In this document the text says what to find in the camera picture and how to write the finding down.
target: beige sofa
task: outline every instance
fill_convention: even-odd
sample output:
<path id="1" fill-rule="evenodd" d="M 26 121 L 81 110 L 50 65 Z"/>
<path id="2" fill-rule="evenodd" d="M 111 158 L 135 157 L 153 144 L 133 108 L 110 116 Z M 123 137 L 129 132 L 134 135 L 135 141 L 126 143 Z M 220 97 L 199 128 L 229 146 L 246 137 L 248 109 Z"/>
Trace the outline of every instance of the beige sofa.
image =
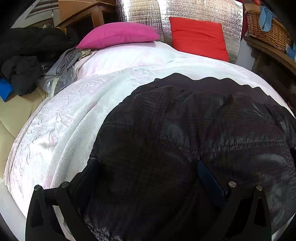
<path id="1" fill-rule="evenodd" d="M 45 98 L 46 93 L 39 88 L 22 97 L 12 96 L 7 102 L 0 98 L 0 177 L 3 177 L 15 138 Z"/>

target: textured white blanket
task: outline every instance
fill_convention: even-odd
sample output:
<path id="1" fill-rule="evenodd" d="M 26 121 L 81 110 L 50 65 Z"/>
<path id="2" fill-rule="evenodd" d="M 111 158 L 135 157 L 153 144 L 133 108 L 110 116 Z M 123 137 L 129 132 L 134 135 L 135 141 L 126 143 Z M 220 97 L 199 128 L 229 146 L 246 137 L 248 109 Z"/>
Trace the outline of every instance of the textured white blanket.
<path id="1" fill-rule="evenodd" d="M 192 79 L 212 76 L 259 86 L 291 111 L 279 94 L 254 73 L 223 61 L 188 55 L 162 65 L 133 67 L 108 75 L 92 75 L 46 99 L 17 137 L 4 180 L 22 213 L 27 216 L 33 188 L 54 188 L 71 181 L 87 163 L 106 115 L 138 86 L 155 78 L 181 73 Z"/>

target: reflective foil wall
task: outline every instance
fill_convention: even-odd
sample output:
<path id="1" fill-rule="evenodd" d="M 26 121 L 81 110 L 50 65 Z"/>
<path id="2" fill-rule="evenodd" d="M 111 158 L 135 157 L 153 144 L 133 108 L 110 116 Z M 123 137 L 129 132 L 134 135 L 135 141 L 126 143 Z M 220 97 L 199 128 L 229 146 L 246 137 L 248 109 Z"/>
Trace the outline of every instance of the reflective foil wall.
<path id="1" fill-rule="evenodd" d="M 118 0 L 120 18 L 154 27 L 160 40 L 171 44 L 169 17 L 222 24 L 229 61 L 235 63 L 242 32 L 242 3 L 235 0 Z"/>

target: wooden cabinet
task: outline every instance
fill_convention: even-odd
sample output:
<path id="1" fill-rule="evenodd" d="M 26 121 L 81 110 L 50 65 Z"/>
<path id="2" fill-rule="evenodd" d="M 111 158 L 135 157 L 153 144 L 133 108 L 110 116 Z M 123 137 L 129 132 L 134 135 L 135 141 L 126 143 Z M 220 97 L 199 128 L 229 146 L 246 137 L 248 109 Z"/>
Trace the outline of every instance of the wooden cabinet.
<path id="1" fill-rule="evenodd" d="M 296 62 L 260 40 L 244 36 L 255 58 L 252 72 L 263 78 L 288 104 L 296 116 Z"/>
<path id="2" fill-rule="evenodd" d="M 116 0 L 59 0 L 61 23 L 67 35 L 81 41 L 92 29 L 118 21 Z"/>

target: blue cloth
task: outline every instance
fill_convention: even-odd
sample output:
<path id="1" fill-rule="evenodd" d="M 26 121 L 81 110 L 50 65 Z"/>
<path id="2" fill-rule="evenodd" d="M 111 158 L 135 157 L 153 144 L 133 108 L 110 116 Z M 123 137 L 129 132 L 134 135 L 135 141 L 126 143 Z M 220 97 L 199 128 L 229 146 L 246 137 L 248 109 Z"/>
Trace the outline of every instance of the blue cloth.
<path id="1" fill-rule="evenodd" d="M 5 79 L 0 78 L 0 96 L 3 101 L 6 101 L 7 96 L 12 92 L 12 86 Z"/>
<path id="2" fill-rule="evenodd" d="M 296 61 L 296 46 L 295 46 L 295 44 L 293 45 L 293 49 L 289 45 L 286 45 L 286 51 L 287 51 L 287 55 Z"/>
<path id="3" fill-rule="evenodd" d="M 226 193 L 202 161 L 197 162 L 197 173 L 213 205 L 223 208 L 227 200 Z"/>
<path id="4" fill-rule="evenodd" d="M 269 32 L 271 28 L 271 20 L 276 17 L 272 11 L 265 6 L 260 6 L 259 26 L 262 31 Z"/>

